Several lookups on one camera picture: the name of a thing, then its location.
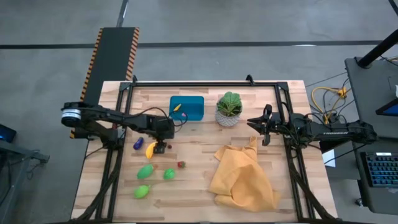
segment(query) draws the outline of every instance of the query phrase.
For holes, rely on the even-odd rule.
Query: wooden tabletop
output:
[[[303,81],[287,81],[295,113],[310,113]],[[104,82],[99,104],[115,109],[120,82]],[[243,112],[239,123],[224,128],[215,121],[215,105],[227,91],[239,93]],[[123,164],[121,167],[118,194],[114,211],[114,222],[287,222],[296,221],[294,200],[290,186],[289,170],[281,135],[271,134],[271,143],[261,146],[262,137],[246,124],[248,118],[262,114],[266,104],[277,112],[273,87],[145,87],[134,88],[130,113],[138,113],[151,106],[169,111],[170,97],[195,95],[205,98],[205,115],[201,121],[189,121],[174,139],[168,139],[172,149],[165,154],[155,154],[151,160],[145,157],[146,147],[153,141],[146,135],[130,129],[126,133]],[[161,115],[152,110],[149,114]],[[133,144],[138,137],[144,137],[141,150],[135,151]],[[277,210],[252,213],[214,203],[215,195],[208,191],[211,179],[219,161],[214,153],[222,146],[231,144],[245,146],[251,136],[258,139],[258,163],[270,179],[274,190],[281,194]],[[101,147],[100,141],[89,143],[87,153]],[[322,155],[318,149],[303,150],[310,188],[320,203],[336,217]],[[72,211],[72,218],[78,217],[98,193],[103,175],[106,150],[92,154],[83,165],[81,179]],[[187,167],[177,168],[177,161],[185,161]],[[138,170],[153,164],[158,168],[145,180],[137,180]],[[176,170],[174,180],[164,180],[164,170]],[[144,199],[134,198],[134,189],[139,185],[151,185],[151,191]],[[305,210],[303,195],[302,207]],[[104,217],[108,209],[105,199]]]

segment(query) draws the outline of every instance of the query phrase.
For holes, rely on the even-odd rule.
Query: toy eggplant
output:
[[[138,150],[141,148],[142,144],[144,143],[144,138],[140,137],[136,143],[134,143],[134,145],[132,146],[135,150]]]

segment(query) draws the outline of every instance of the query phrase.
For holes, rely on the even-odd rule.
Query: keyboard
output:
[[[398,187],[398,153],[361,154],[371,187]]]

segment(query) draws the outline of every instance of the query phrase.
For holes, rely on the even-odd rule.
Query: yellow and black striped tape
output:
[[[80,102],[83,102],[83,100],[85,99],[86,90],[87,90],[87,86],[88,86],[88,81],[90,80],[91,70],[93,69],[95,55],[97,54],[98,46],[100,44],[102,31],[103,31],[103,29],[101,28],[99,30],[99,32],[98,32],[97,40],[95,41],[93,55],[91,56],[90,65],[88,66],[88,71],[87,71],[87,74],[86,74],[85,83],[83,84],[83,89],[82,89],[81,95],[80,95]],[[75,129],[74,128],[72,128],[72,130],[70,131],[69,137],[70,138],[75,138]]]
[[[126,80],[127,81],[132,80],[132,69],[134,68],[134,60],[136,59],[138,37],[139,37],[139,28],[135,28],[134,34],[132,36],[129,61],[127,63],[127,71],[126,71]]]

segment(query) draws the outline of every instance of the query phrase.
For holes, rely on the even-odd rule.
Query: green lime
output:
[[[173,169],[167,169],[164,171],[163,178],[165,180],[171,180],[174,179],[174,177],[175,177],[175,171]]]

